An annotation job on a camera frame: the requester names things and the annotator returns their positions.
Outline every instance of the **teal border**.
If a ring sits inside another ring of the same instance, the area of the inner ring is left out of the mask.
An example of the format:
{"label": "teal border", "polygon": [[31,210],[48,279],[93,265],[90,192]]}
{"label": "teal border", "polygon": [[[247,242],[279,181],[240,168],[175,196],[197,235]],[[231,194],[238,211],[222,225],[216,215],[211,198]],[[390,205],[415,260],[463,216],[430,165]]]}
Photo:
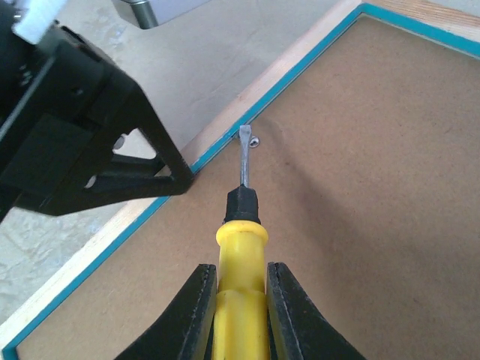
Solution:
{"label": "teal border", "polygon": [[[372,4],[360,4],[340,24],[338,24],[322,41],[320,41],[298,64],[290,69],[265,95],[262,96],[233,126],[202,155],[193,165],[192,170],[198,173],[212,158],[223,149],[234,137],[240,125],[252,122],[296,77],[317,59],[362,15],[368,15],[393,26],[414,32],[447,47],[460,50],[471,56],[480,57],[480,43],[467,40],[447,31],[424,24],[404,15]],[[117,250],[143,223],[145,223],[166,201],[168,197],[156,199],[127,229],[116,238],[80,275],[63,289],[4,349],[1,353],[4,360],[19,360],[17,346],[25,340],[80,284],[85,281],[110,255]]]}

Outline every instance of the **cardboard surface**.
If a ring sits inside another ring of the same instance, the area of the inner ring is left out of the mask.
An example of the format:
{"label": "cardboard surface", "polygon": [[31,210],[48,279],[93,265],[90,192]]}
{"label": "cardboard surface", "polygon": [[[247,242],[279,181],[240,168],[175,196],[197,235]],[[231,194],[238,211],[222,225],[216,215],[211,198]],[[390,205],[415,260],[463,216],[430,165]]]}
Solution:
{"label": "cardboard surface", "polygon": [[[480,63],[359,20],[253,123],[250,183],[283,261],[369,359],[480,351]],[[161,314],[238,184],[227,146],[20,346],[111,359]]]}

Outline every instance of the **wooden frame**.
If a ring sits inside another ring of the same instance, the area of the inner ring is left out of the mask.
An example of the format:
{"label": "wooden frame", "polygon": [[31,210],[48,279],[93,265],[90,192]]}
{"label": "wooden frame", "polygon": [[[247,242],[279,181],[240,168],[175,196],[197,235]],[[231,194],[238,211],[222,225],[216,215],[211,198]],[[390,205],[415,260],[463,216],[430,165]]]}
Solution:
{"label": "wooden frame", "polygon": [[[480,57],[480,19],[418,0],[343,0],[244,90],[183,150],[200,171],[253,121],[308,65],[362,14]],[[6,322],[0,325],[0,360],[18,359],[17,346],[104,260],[158,210],[167,198],[130,201]]]}

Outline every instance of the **concrete floor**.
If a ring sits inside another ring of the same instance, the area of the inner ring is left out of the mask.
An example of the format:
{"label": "concrete floor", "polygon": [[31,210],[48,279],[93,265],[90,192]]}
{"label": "concrete floor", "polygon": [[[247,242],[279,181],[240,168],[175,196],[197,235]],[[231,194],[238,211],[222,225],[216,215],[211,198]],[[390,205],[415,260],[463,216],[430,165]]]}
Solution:
{"label": "concrete floor", "polygon": [[[59,19],[139,82],[181,148],[335,2],[211,0],[141,31],[120,19],[110,0],[70,0]],[[437,2],[480,16],[476,0]],[[0,323],[121,206],[57,218],[11,211],[0,225]]]}

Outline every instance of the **yellow screwdriver handle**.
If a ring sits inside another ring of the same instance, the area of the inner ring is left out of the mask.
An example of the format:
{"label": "yellow screwdriver handle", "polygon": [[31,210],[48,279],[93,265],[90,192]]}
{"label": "yellow screwdriver handle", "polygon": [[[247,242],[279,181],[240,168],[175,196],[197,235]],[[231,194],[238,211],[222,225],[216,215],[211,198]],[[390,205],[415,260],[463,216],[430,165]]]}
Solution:
{"label": "yellow screwdriver handle", "polygon": [[212,360],[269,360],[265,295],[265,228],[231,220],[217,231],[220,278]]}

